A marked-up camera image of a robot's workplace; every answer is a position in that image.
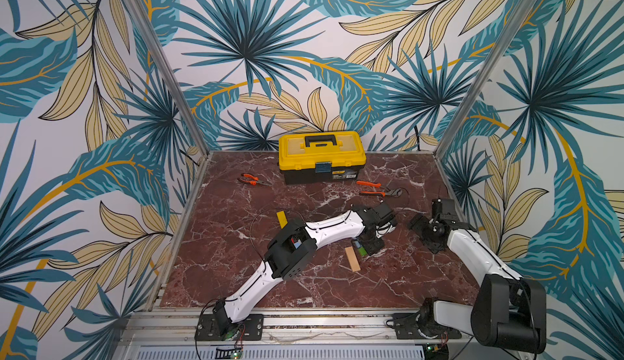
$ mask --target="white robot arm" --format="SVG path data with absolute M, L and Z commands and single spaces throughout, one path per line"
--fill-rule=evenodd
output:
M 409 223 L 432 253 L 447 247 L 479 283 L 473 306 L 428 298 L 414 324 L 426 338 L 449 328 L 474 336 L 485 346 L 542 353 L 546 345 L 546 294 L 543 286 L 523 278 L 481 240 L 479 232 L 459 221 L 453 200 L 437 199 L 432 219 L 416 215 Z M 395 328 L 405 324 L 395 322 Z
M 379 243 L 383 244 L 380 237 L 395 227 L 392 209 L 385 203 L 375 208 L 352 209 L 319 222 L 290 220 L 269 242 L 263 262 L 245 284 L 217 301 L 213 314 L 220 335 L 225 338 L 238 329 L 237 323 L 247 318 L 273 287 L 299 275 L 317 249 L 340 239 L 359 237 L 364 248 L 373 254 L 372 249 L 380 249 Z

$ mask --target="marble tabletop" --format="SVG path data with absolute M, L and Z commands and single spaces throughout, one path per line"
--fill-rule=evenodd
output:
M 278 284 L 258 307 L 417 308 L 426 297 L 472 304 L 478 286 L 451 251 L 433 255 L 406 228 L 416 213 L 430 215 L 431 200 L 447 197 L 433 156 L 428 153 L 368 153 L 359 179 L 390 188 L 407 188 L 386 202 L 397 213 L 399 226 L 384 236 L 386 247 L 361 258 L 361 270 L 351 271 L 343 239 L 316 251 L 312 263 L 296 279 Z M 272 186 L 237 181 L 253 173 Z M 275 152 L 215 152 L 204 178 L 190 224 L 183 235 L 160 307 L 196 307 L 229 296 L 260 263 L 250 243 L 249 226 L 261 254 L 279 231 L 276 211 L 290 208 L 306 221 L 339 215 L 354 205 L 374 207 L 380 198 L 360 196 L 353 181 L 285 185 Z

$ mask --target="yellow wooden block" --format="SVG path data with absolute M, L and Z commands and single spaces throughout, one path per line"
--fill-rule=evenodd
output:
M 351 265 L 351 270 L 354 272 L 359 271 L 359 263 L 357 257 L 355 257 L 355 251 L 353 247 L 346 247 L 344 251 L 347 253 L 347 259 L 349 260 L 349 264 Z
M 277 213 L 277 220 L 279 221 L 279 225 L 281 228 L 284 228 L 284 226 L 288 223 L 288 221 L 286 220 L 286 214 L 284 214 L 284 211 L 280 211 Z

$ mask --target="wire cutter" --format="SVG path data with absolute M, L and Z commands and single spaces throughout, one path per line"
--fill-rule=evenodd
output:
M 254 175 L 251 175 L 249 173 L 241 173 L 240 175 L 242 177 L 239 177 L 238 181 L 242 182 L 243 184 L 251 184 L 251 185 L 260 184 L 260 185 L 271 186 L 271 184 L 265 183 L 264 181 L 260 181 L 258 177 L 255 177 Z
M 384 188 L 386 191 L 385 192 L 380 192 L 380 191 L 360 191 L 359 193 L 362 196 L 381 196 L 381 197 L 386 197 L 386 196 L 392 196 L 392 197 L 399 197 L 401 196 L 401 193 L 403 192 L 403 188 L 397 188 L 395 190 L 391 190 L 389 188 L 386 187 L 382 187 L 381 183 L 371 183 L 370 181 L 357 181 L 356 182 L 359 185 L 366 185 L 366 186 L 372 186 L 375 188 Z

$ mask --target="wallpaper wall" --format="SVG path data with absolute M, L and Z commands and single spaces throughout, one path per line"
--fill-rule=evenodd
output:
M 622 3 L 552 3 L 443 158 L 482 238 L 546 288 L 548 360 L 624 359 Z
M 537 6 L 532 24 L 560 1 Z M 415 127 L 433 149 L 517 3 L 144 0 L 214 150 L 334 130 L 357 131 L 369 150 L 413 150 Z
M 108 359 L 199 151 L 121 0 L 0 5 L 0 359 Z

